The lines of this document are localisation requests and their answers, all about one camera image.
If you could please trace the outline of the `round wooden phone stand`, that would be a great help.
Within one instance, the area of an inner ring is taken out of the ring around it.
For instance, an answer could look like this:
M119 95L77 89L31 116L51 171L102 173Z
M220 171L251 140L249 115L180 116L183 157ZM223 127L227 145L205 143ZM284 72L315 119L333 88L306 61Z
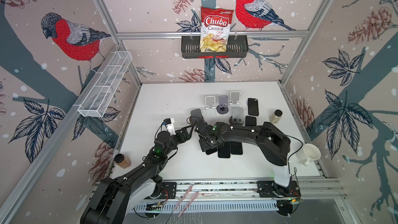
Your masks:
M230 125L243 126L244 124L244 109L235 107L232 109L232 116L230 117Z

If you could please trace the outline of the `green phone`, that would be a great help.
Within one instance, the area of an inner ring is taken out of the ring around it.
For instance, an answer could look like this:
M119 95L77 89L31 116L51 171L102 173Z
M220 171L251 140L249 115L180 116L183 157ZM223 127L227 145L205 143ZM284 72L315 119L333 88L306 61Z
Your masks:
M257 126L257 118L253 116L245 117L245 126L246 127L254 127Z

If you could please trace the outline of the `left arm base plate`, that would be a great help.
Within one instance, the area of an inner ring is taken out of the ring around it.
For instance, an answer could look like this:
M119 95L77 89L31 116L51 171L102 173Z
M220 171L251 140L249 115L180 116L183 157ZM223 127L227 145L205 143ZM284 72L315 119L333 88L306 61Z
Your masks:
M146 198L146 200L167 200L167 199L175 199L177 191L177 183L176 182L163 182L158 189L158 186L155 187L155 192Z

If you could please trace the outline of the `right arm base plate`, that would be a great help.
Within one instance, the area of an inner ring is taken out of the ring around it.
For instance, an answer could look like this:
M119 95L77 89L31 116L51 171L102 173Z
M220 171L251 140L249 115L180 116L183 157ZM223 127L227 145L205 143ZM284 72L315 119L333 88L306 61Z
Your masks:
M295 180L290 180L287 187L280 186L274 181L258 181L257 193L260 198L300 198L300 187Z

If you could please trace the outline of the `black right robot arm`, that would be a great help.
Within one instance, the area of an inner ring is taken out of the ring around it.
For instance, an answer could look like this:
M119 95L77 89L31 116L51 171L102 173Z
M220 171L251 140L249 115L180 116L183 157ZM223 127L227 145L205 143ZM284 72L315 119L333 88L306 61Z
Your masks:
M199 136L203 152L223 147L228 142L247 143L259 147L266 160L273 165L274 188L289 188L291 175L288 168L288 154L291 141L272 123L234 127L224 122L210 125L200 121L194 127L194 131Z

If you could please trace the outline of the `black phone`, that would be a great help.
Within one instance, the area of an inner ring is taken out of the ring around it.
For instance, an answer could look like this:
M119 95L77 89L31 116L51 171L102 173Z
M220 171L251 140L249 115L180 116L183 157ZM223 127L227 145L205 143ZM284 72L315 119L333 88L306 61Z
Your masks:
M216 153L216 152L218 152L217 148L212 148L212 149L208 149L208 150L205 151L205 153L207 155L211 155L211 154Z
M230 153L232 155L242 155L243 146L241 142L230 142Z
M218 148L218 158L229 159L231 157L230 143L225 142L222 147Z
M259 116L258 99L248 98L247 105L248 105L249 116L255 116L255 117Z

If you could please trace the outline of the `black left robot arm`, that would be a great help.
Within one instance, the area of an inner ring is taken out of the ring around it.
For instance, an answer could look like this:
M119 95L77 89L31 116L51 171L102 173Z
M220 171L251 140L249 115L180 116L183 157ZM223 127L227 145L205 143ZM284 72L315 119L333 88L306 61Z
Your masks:
M89 204L84 210L81 224L121 224L126 212L132 205L131 195L139 192L150 179L160 184L160 172L165 168L169 154L178 149L178 145L191 139L193 126L189 125L175 131L171 135L168 131L161 131L154 139L154 146L150 149L142 163L128 173L115 179L105 178L100 182Z

